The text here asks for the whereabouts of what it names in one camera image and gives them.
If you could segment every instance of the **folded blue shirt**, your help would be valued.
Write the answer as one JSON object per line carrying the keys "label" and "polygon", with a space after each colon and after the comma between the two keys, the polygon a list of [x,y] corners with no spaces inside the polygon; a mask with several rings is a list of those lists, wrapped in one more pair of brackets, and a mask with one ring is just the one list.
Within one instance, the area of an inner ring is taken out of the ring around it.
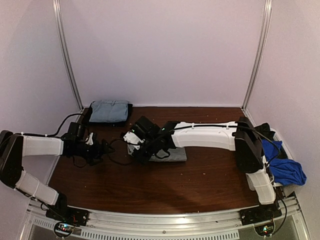
{"label": "folded blue shirt", "polygon": [[100,100],[91,103],[91,123],[119,123],[128,118],[128,101]]}
{"label": "folded blue shirt", "polygon": [[[282,146],[282,141],[272,141],[279,149]],[[291,159],[275,158],[278,155],[278,150],[267,140],[262,140],[262,147],[267,161],[270,161],[270,170],[274,175],[274,181],[282,185],[296,184],[304,185],[307,177],[302,170],[300,163]]]}

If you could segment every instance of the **white robot arm segment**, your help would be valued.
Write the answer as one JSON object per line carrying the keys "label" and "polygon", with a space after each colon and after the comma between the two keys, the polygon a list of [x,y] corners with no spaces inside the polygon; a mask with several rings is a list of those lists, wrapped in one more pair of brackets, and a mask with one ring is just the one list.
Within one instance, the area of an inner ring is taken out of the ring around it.
{"label": "white robot arm segment", "polygon": [[184,147],[208,147],[219,148],[235,151],[235,137],[233,133],[236,131],[237,124],[235,121],[226,123],[219,123],[217,125],[233,126],[233,127],[217,127],[217,126],[205,126],[193,127],[195,123],[181,122],[178,123],[175,128],[191,126],[191,128],[185,128],[181,130],[175,130],[172,134],[172,140],[177,148]]}
{"label": "white robot arm segment", "polygon": [[239,123],[218,124],[168,122],[160,129],[146,117],[141,117],[123,139],[128,143],[129,154],[144,163],[151,156],[157,156],[158,151],[168,152],[174,148],[194,146],[235,151],[237,166],[249,177],[259,202],[262,205],[272,204],[276,194],[272,176],[267,172],[266,158],[262,155],[261,140],[251,131],[241,130],[250,129],[252,125],[247,118],[240,120]]}

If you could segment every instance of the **white backdrop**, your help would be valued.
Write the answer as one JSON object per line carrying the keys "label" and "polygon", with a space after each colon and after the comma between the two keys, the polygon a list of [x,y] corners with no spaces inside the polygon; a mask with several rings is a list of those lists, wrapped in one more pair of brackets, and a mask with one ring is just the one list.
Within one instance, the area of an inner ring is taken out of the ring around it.
{"label": "white backdrop", "polygon": [[[66,115],[78,110],[52,1],[0,0],[0,6],[0,131],[54,133]],[[54,160],[28,157],[23,167],[46,182]],[[18,239],[28,203],[28,198],[0,182],[1,240]]]}
{"label": "white backdrop", "polygon": [[311,239],[320,236],[320,2],[274,0],[248,110],[279,131],[307,183],[296,193]]}
{"label": "white backdrop", "polygon": [[241,106],[264,0],[68,0],[61,12],[83,105]]}

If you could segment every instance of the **black cable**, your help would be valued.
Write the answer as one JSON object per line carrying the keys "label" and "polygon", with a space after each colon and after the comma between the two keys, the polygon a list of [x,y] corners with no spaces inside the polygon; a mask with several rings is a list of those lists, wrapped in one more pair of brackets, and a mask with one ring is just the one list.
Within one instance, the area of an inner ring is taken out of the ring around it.
{"label": "black cable", "polygon": [[42,210],[42,211],[48,211],[48,210],[49,210],[49,208],[44,209],[44,208],[43,208],[43,205],[44,205],[44,203],[41,203],[41,205],[40,205],[41,210]]}
{"label": "black cable", "polygon": [[287,208],[287,205],[285,204],[285,201],[278,195],[277,191],[275,191],[275,194],[277,195],[277,197],[280,199],[280,201],[282,202],[283,206],[284,206],[284,209],[285,209],[285,213],[284,213],[284,218],[283,218],[283,221],[281,223],[281,225],[278,227],[277,230],[275,230],[272,234],[271,234],[271,237],[273,235],[275,235],[277,232],[279,232],[279,230],[282,228],[282,226],[284,225],[286,219],[287,219],[287,215],[288,215],[288,208]]}
{"label": "black cable", "polygon": [[57,131],[54,134],[49,134],[49,135],[45,135],[45,134],[38,134],[38,133],[23,133],[23,135],[25,136],[31,136],[31,137],[47,137],[47,138],[53,138],[55,136],[57,136],[62,128],[62,126],[65,124],[65,122],[67,121],[68,118],[73,117],[73,116],[85,116],[82,113],[73,113],[68,115],[60,124],[60,126],[58,127]]}
{"label": "black cable", "polygon": [[[117,138],[117,139],[113,139],[113,140],[110,142],[109,146],[111,147],[111,145],[112,145],[113,143],[117,142],[117,141],[121,141],[121,142],[125,142],[125,143],[127,143],[127,144],[130,144],[130,143],[126,142],[125,140],[121,139],[121,138]],[[131,164],[133,164],[133,163],[135,162],[134,159],[133,159],[132,161],[126,162],[126,163],[116,161],[116,160],[114,160],[114,159],[110,156],[110,154],[109,154],[108,151],[106,152],[106,156],[107,156],[107,158],[108,158],[111,162],[113,162],[114,164],[121,165],[121,166],[129,166],[129,165],[131,165]]]}
{"label": "black cable", "polygon": [[77,164],[76,164],[75,156],[72,156],[72,160],[73,160],[73,165],[76,166],[76,167],[79,168],[79,169],[82,169],[82,168],[84,168],[85,166],[87,166],[87,162],[86,162],[84,165],[82,165],[82,166],[77,165]]}
{"label": "black cable", "polygon": [[[39,200],[39,199],[37,199],[37,201],[41,203],[41,206],[40,206],[41,210],[43,210],[43,211],[48,211],[48,210],[50,210],[51,212],[53,212],[54,214],[56,214],[56,215],[58,215],[60,218],[62,218],[64,221],[66,221],[66,218],[65,218],[64,216],[60,215],[59,213],[57,213],[55,210],[53,210],[52,207],[49,206],[49,204],[47,204],[47,203],[45,203],[44,201],[41,201],[41,200]],[[43,208],[42,208],[42,204],[45,205],[48,209],[43,209]]]}
{"label": "black cable", "polygon": [[48,138],[52,138],[52,137],[57,136],[57,135],[59,134],[62,126],[63,126],[63,125],[65,124],[65,122],[67,121],[67,119],[70,118],[70,117],[73,117],[73,116],[85,116],[85,115],[82,114],[82,113],[73,113],[73,114],[70,114],[70,115],[66,116],[65,119],[64,119],[64,120],[62,121],[62,123],[60,124],[60,126],[58,127],[57,131],[56,131],[54,134],[48,135],[47,137],[48,137]]}

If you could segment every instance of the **wooden table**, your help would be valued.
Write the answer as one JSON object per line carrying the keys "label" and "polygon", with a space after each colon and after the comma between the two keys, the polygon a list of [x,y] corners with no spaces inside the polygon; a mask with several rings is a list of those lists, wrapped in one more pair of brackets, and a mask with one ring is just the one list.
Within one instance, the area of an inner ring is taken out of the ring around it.
{"label": "wooden table", "polygon": [[[98,138],[119,138],[140,116],[160,127],[167,121],[223,123],[243,116],[240,108],[134,107],[126,127],[90,127]],[[112,157],[130,162],[124,142],[115,142]],[[76,207],[134,214],[178,214],[243,208],[259,203],[246,176],[236,167],[234,152],[187,147],[187,162],[150,162],[121,166],[106,157],[96,166],[77,168],[61,157],[49,186],[67,195]],[[76,158],[78,165],[84,160]]]}

